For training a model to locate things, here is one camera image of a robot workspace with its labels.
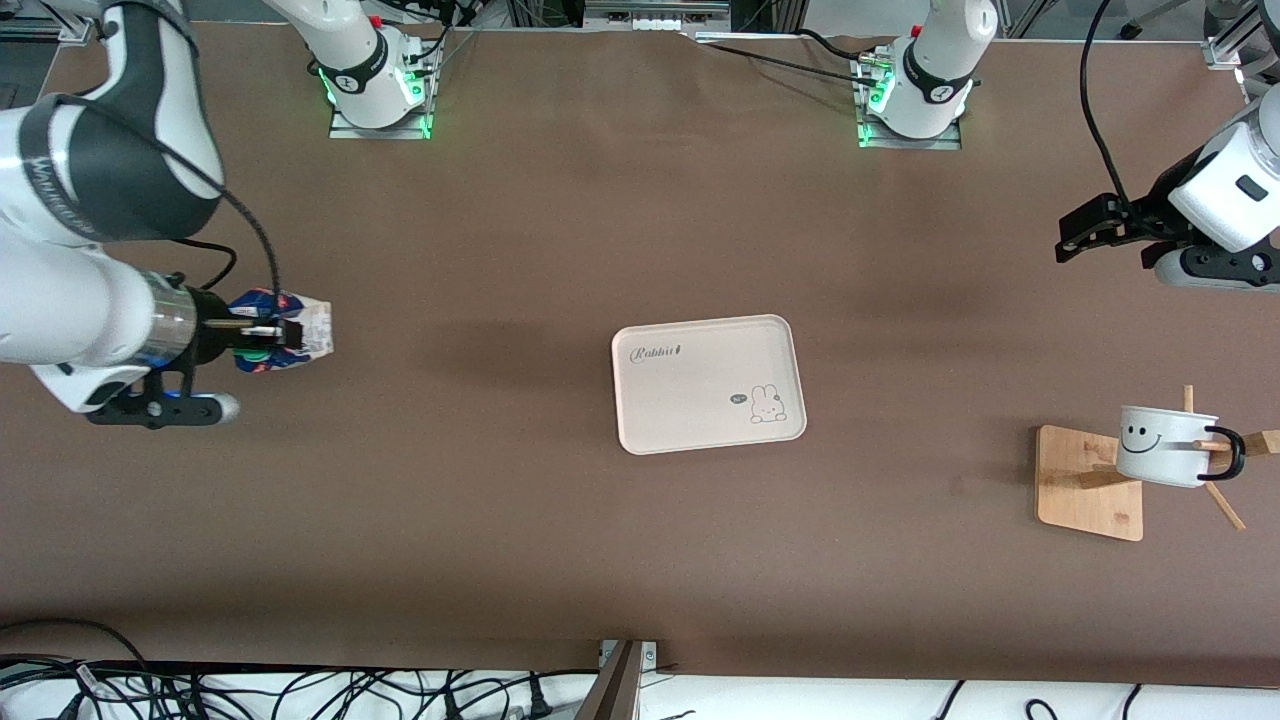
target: plug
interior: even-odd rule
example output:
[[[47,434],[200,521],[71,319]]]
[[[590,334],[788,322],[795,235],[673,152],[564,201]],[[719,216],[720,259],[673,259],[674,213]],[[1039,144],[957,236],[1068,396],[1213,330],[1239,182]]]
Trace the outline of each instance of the plug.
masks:
[[[541,720],[554,711],[556,708],[548,705],[547,698],[543,696],[543,684],[538,682],[538,675],[530,673],[527,720]]]

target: brown tablecloth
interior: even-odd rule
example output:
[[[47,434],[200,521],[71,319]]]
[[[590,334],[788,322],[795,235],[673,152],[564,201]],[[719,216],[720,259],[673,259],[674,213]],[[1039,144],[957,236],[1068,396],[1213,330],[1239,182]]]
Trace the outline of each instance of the brown tablecloth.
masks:
[[[1280,425],[1275,297],[1164,287],[1135,249],[1053,263],[1057,218],[1107,190],[1079,45],[996,44],[965,149],[905,152],[856,146],[845,83],[659,33],[485,33],[434,140],[329,141],[291,28],[198,35],[229,184],[338,351],[206,368],[242,418],[157,433],[0,368],[3,615],[178,660],[545,667],[628,635],[698,673],[1280,675],[1280,462],[1224,484],[1245,533],[1164,487],[1137,544],[1032,512],[1043,423],[1112,432],[1194,383]],[[50,83],[101,77],[63,50]],[[1193,45],[1102,45],[1092,90],[1134,195],[1240,105]],[[241,247],[224,292],[265,282],[230,209],[200,237]],[[613,333],[758,313],[794,328],[805,436],[627,455]],[[49,641],[10,644],[119,655]]]

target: wooden base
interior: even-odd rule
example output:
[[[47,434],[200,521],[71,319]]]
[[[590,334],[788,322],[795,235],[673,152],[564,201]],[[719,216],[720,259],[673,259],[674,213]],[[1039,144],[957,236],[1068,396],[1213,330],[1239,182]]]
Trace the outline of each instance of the wooden base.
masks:
[[[1142,483],[1082,487],[1115,466],[1114,437],[1055,425],[1036,434],[1036,516],[1050,525],[1137,542],[1142,539]]]

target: metal mounting plate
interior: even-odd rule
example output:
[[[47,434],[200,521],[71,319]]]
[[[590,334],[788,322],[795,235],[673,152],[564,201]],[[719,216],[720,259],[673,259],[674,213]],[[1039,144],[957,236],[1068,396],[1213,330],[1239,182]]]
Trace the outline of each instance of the metal mounting plate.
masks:
[[[890,46],[881,45],[872,53],[865,53],[858,60],[849,61],[849,70],[854,77],[872,78],[882,81],[890,65]],[[960,122],[951,120],[947,129],[937,137],[916,140],[897,135],[884,120],[874,115],[868,106],[872,96],[878,92],[876,87],[850,83],[854,87],[854,111],[858,118],[858,146],[859,147],[892,147],[896,150],[960,150]]]
[[[410,40],[407,50],[410,54],[422,51],[421,40],[412,36],[406,37]],[[443,60],[444,44],[442,42],[430,55],[407,68],[408,70],[425,72],[421,78],[406,81],[411,92],[416,90],[422,94],[422,104],[410,110],[399,122],[384,128],[362,128],[351,124],[338,111],[330,97],[329,105],[334,108],[329,118],[329,137],[339,140],[431,140],[431,127],[435,123],[435,97],[440,91],[440,63]]]
[[[613,648],[618,647],[620,641],[600,641],[600,667],[609,661],[609,656],[613,655]],[[653,641],[645,641],[640,643],[640,671],[653,673],[658,669],[658,643]]]

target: metal bracket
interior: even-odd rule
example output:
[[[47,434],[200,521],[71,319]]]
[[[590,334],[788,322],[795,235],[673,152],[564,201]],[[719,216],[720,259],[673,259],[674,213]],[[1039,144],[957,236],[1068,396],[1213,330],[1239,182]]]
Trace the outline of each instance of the metal bracket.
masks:
[[[91,27],[90,20],[74,13],[36,3],[19,10],[18,17],[0,22],[0,40],[86,45]]]
[[[1249,8],[1221,35],[1201,44],[1204,63],[1211,70],[1233,70],[1240,67],[1240,47],[1244,47],[1249,37],[1260,29],[1262,29],[1262,13],[1258,12],[1256,3],[1251,3]]]
[[[613,656],[613,650],[618,647],[622,641],[600,641],[600,667],[609,661]],[[640,671],[653,673],[658,669],[658,643],[654,641],[644,641],[640,643]]]
[[[421,38],[404,36],[408,41],[406,53],[410,55],[422,53]],[[407,73],[422,73],[422,77],[406,77],[406,92],[421,95],[422,102],[411,109],[398,122],[384,128],[362,128],[347,122],[338,111],[333,95],[329,95],[329,105],[333,106],[333,115],[329,118],[329,137],[340,140],[431,140],[431,127],[435,123],[435,99],[440,92],[440,65],[444,61],[444,44],[439,44],[430,55],[422,58],[413,65],[406,67]]]
[[[897,150],[960,150],[960,122],[951,120],[947,129],[937,137],[916,140],[897,135],[879,117],[870,111],[879,102],[882,94],[892,79],[893,60],[890,46],[881,45],[870,53],[864,53],[858,60],[849,61],[849,70],[858,78],[872,78],[876,87],[850,83],[854,87],[854,115],[858,119],[859,147],[892,147]]]
[[[600,643],[604,667],[591,684],[573,720],[634,720],[640,696],[640,674],[658,662],[658,644],[640,641]]]

